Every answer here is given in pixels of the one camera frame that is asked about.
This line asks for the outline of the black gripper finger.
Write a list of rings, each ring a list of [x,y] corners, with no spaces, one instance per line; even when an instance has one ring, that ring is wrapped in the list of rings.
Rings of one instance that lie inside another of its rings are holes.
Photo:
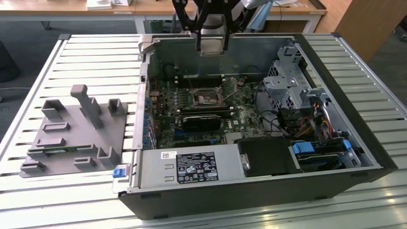
[[[236,33],[244,18],[244,5],[240,0],[211,1],[211,33],[221,36],[223,50],[228,48],[232,33]]]
[[[196,50],[201,50],[201,29],[204,22],[208,17],[209,2],[205,0],[200,1],[197,4],[197,13],[194,19],[189,19],[185,6],[188,4],[186,0],[173,0],[172,1],[177,19],[180,21],[184,31],[189,31],[196,36]]]

